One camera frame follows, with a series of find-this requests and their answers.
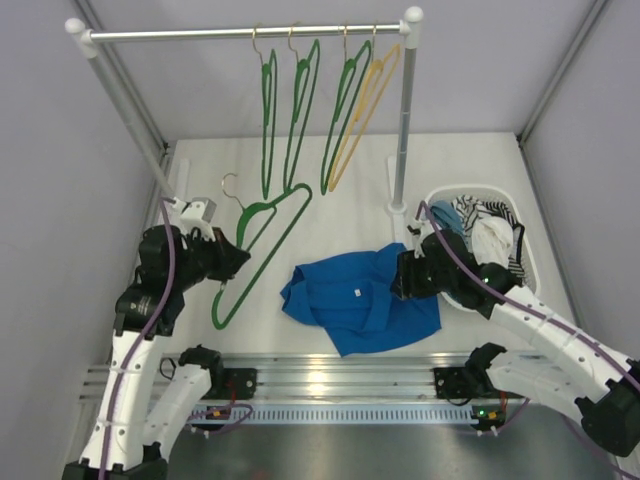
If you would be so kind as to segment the blue tank top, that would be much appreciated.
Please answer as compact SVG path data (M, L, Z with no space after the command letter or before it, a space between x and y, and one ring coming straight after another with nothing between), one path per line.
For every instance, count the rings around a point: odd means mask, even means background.
M436 297L402 300L392 293L397 257L391 243L294 267L280 291L281 310L300 324L323 329L342 357L402 348L437 333Z

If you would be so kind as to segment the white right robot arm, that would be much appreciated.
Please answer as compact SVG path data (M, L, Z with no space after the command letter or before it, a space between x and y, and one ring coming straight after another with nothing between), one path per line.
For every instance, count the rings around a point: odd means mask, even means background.
M445 294L525 342L532 356L487 343L466 364L478 396L515 393L577 423L596 445L629 456L639 445L639 362L546 306L508 268L477 263L450 230L400 253L391 290L402 300Z

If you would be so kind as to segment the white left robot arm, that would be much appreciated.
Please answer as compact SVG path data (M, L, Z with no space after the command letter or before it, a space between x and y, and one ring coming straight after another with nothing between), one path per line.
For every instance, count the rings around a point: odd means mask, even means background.
M108 378L91 435L65 479L164 479L173 446L203 397L226 388L222 356L201 345L179 357L168 387L151 400L165 349L185 306L204 280L226 283L248 252L221 229L174 226L146 230L134 281L118 298Z

